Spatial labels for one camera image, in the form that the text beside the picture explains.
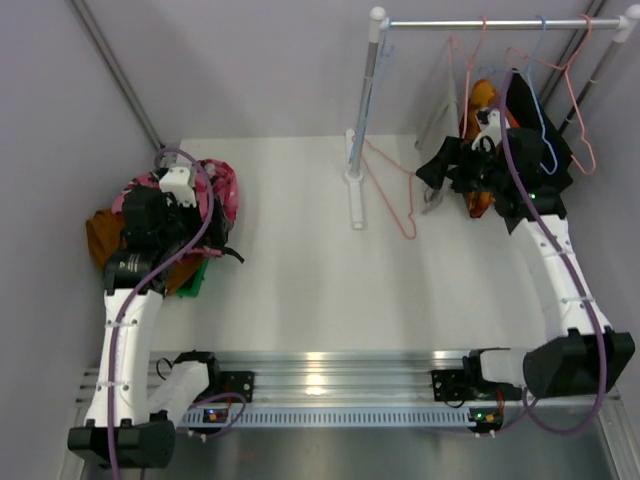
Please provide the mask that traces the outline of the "brown trousers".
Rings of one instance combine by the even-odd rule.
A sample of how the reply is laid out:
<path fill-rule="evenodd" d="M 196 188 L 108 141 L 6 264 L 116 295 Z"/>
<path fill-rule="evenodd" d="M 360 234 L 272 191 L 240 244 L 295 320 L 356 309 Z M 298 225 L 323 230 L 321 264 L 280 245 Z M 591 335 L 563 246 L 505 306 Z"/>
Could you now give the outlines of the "brown trousers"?
<path fill-rule="evenodd" d="M 114 214 L 110 208 L 98 210 L 85 222 L 88 252 L 94 263 L 104 268 L 108 258 L 120 245 L 120 233 L 124 220 Z M 188 255 L 175 262 L 169 268 L 167 289 L 174 295 L 189 279 L 197 273 L 204 262 L 201 255 Z"/>

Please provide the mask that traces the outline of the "grey trousers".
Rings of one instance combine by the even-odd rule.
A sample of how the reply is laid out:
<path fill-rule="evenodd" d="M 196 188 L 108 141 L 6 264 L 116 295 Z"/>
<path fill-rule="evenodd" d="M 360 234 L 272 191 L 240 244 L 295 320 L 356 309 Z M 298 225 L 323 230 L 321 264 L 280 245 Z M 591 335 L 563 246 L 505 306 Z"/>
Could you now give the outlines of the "grey trousers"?
<path fill-rule="evenodd" d="M 447 39 L 428 78 L 424 122 L 415 142 L 420 166 L 435 158 L 447 136 L 459 135 L 459 110 L 453 53 Z"/>

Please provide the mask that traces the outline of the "pink camouflage trousers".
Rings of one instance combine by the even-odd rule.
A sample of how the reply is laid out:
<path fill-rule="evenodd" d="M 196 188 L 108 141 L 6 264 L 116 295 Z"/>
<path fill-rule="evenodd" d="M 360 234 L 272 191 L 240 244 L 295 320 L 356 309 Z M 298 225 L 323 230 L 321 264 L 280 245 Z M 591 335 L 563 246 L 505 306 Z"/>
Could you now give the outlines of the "pink camouflage trousers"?
<path fill-rule="evenodd" d="M 196 172 L 195 177 L 195 191 L 197 206 L 201 213 L 205 212 L 206 197 L 212 198 L 214 195 L 218 195 L 222 203 L 223 210 L 228 218 L 228 240 L 231 230 L 235 224 L 238 210 L 239 210 L 239 185 L 236 173 L 234 169 L 226 162 L 215 159 L 203 159 L 197 161 L 195 164 L 189 163 L 184 160 L 180 163 L 176 162 L 169 167 L 156 167 L 148 173 L 139 175 L 132 179 L 128 185 L 121 191 L 116 200 L 112 203 L 111 211 L 119 215 L 122 219 L 122 205 L 124 197 L 133 189 L 159 189 L 159 180 L 167 172 L 167 170 L 174 166 L 187 166 L 193 167 Z M 207 258 L 216 258 L 222 256 L 232 256 L 239 262 L 243 262 L 244 258 L 233 248 L 228 247 L 228 253 L 226 255 L 218 256 L 206 256 Z"/>

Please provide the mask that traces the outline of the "light blue wire hanger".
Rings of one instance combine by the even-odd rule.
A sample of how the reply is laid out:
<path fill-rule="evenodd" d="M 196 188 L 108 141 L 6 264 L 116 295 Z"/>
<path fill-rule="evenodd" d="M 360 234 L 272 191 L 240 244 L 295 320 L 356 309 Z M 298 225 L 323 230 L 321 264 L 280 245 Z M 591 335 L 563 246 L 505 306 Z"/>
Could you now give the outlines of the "light blue wire hanger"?
<path fill-rule="evenodd" d="M 363 89 L 361 93 L 358 120 L 355 129 L 355 139 L 349 157 L 349 167 L 351 173 L 361 172 L 361 158 L 364 146 L 365 134 L 369 123 L 371 102 L 376 82 L 380 78 L 378 71 L 379 64 L 385 54 L 387 32 L 390 29 L 391 19 L 385 18 L 381 21 L 372 21 L 372 25 L 377 28 L 377 41 L 370 42 L 365 65 L 365 75 Z"/>

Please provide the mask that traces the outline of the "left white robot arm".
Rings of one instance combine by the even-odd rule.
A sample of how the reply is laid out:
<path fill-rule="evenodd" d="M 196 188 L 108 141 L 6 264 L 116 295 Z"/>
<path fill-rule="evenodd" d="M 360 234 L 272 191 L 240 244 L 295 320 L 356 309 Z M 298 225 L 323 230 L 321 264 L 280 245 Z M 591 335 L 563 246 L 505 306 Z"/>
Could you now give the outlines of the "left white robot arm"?
<path fill-rule="evenodd" d="M 192 240 L 198 211 L 157 188 L 124 196 L 120 243 L 103 268 L 105 335 L 94 395 L 68 449 L 109 468 L 160 469 L 171 461 L 179 422 L 221 385 L 212 352 L 183 352 L 168 378 L 148 390 L 152 333 L 167 294 L 166 263 Z"/>

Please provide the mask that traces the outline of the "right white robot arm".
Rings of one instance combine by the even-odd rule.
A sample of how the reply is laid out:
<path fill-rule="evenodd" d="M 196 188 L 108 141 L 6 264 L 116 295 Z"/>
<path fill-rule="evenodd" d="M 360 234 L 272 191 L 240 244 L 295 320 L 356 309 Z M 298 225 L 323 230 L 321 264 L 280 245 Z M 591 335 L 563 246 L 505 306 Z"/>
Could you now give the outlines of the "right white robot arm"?
<path fill-rule="evenodd" d="M 523 255 L 545 320 L 546 340 L 532 350 L 473 350 L 465 359 L 483 383 L 525 388 L 536 399 L 609 392 L 635 353 L 628 332 L 616 331 L 598 307 L 569 238 L 565 185 L 543 172 L 546 147 L 527 128 L 506 131 L 501 142 L 483 137 L 476 147 L 444 138 L 417 177 L 433 190 L 487 192 Z"/>

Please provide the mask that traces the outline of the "black trousers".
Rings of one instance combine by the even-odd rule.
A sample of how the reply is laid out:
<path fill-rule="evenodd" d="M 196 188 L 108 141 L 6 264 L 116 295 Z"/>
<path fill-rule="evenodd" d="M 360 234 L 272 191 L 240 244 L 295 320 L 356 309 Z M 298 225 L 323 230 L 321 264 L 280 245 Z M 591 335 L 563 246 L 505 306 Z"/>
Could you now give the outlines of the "black trousers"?
<path fill-rule="evenodd" d="M 520 128 L 530 130 L 535 133 L 535 143 L 537 143 L 542 150 L 541 161 L 544 161 L 545 165 L 551 168 L 553 160 L 550 152 L 546 149 L 545 144 L 541 140 L 541 136 L 538 131 L 539 123 L 537 114 L 531 100 L 529 99 L 529 93 L 526 82 L 519 78 L 516 80 L 511 79 L 511 83 L 506 94 L 507 111 L 513 117 L 513 121 L 510 121 L 510 123 L 513 126 L 518 125 Z M 559 192 L 562 192 L 573 183 L 573 178 L 568 172 L 569 166 L 572 163 L 572 151 L 557 128 L 553 125 L 544 109 L 542 107 L 541 109 L 545 117 L 547 139 L 551 142 L 559 161 L 559 167 L 555 174 L 548 176 L 540 167 L 541 175 L 545 185 L 554 187 Z"/>

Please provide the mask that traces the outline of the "orange camouflage trousers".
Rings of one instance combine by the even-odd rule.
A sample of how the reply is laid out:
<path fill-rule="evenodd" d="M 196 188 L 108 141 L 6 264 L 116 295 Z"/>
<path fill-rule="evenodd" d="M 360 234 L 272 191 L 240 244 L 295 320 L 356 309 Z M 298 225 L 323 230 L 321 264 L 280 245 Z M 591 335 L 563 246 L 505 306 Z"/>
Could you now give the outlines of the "orange camouflage trousers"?
<path fill-rule="evenodd" d="M 497 89 L 487 79 L 480 79 L 471 87 L 466 105 L 466 121 L 461 126 L 466 143 L 472 144 L 481 134 L 477 114 L 482 109 L 491 107 L 498 99 Z M 464 194 L 465 205 L 469 216 L 473 219 L 481 218 L 495 201 L 494 194 L 490 191 L 482 190 L 482 186 L 483 180 L 479 178 L 472 180 L 471 191 Z"/>

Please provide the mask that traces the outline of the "green plastic tray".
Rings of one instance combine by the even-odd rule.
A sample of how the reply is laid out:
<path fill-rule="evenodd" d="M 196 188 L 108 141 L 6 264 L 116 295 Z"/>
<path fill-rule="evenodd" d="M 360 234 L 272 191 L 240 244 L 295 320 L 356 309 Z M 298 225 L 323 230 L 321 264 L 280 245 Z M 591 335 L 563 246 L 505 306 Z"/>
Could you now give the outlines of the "green plastic tray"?
<path fill-rule="evenodd" d="M 204 281 L 204 275 L 208 266 L 208 260 L 205 259 L 199 268 L 189 277 L 189 279 L 177 289 L 175 295 L 181 298 L 196 298 L 200 292 L 201 285 Z"/>

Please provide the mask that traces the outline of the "white clothes rack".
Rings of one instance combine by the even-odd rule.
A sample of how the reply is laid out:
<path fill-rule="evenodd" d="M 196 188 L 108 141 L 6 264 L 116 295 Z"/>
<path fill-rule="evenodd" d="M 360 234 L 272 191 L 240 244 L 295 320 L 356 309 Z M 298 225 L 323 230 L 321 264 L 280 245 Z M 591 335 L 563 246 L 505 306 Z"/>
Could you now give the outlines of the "white clothes rack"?
<path fill-rule="evenodd" d="M 378 77 L 376 68 L 380 63 L 384 51 L 386 33 L 395 29 L 407 30 L 588 30 L 602 29 L 615 32 L 612 41 L 623 44 L 639 24 L 639 6 L 631 5 L 622 15 L 613 18 L 598 18 L 584 15 L 576 19 L 561 20 L 416 20 L 395 21 L 389 18 L 384 8 L 376 6 L 369 12 L 368 23 L 368 50 L 366 56 L 365 72 L 361 98 L 359 102 L 356 128 L 345 133 L 347 167 L 345 181 L 348 186 L 350 224 L 355 230 L 365 227 L 364 202 L 363 202 L 363 178 L 362 149 L 368 115 L 374 88 L 374 80 Z"/>

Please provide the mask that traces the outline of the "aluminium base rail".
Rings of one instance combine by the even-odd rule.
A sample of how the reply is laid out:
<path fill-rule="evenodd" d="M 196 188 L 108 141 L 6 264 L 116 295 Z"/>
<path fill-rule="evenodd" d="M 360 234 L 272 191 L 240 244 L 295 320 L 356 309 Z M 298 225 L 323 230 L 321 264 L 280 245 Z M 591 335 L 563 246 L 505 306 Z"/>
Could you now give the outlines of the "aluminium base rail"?
<path fill-rule="evenodd" d="M 192 437 L 206 438 L 228 428 L 418 427 L 479 438 L 495 436 L 526 418 L 523 400 L 536 414 L 562 407 L 584 415 L 592 413 L 596 401 L 592 396 L 537 401 L 522 394 L 502 404 L 469 400 L 453 408 L 435 399 L 431 374 L 460 369 L 457 351 L 215 356 L 220 387 L 197 400 L 177 427 Z M 150 359 L 150 392 L 168 378 L 174 360 Z"/>

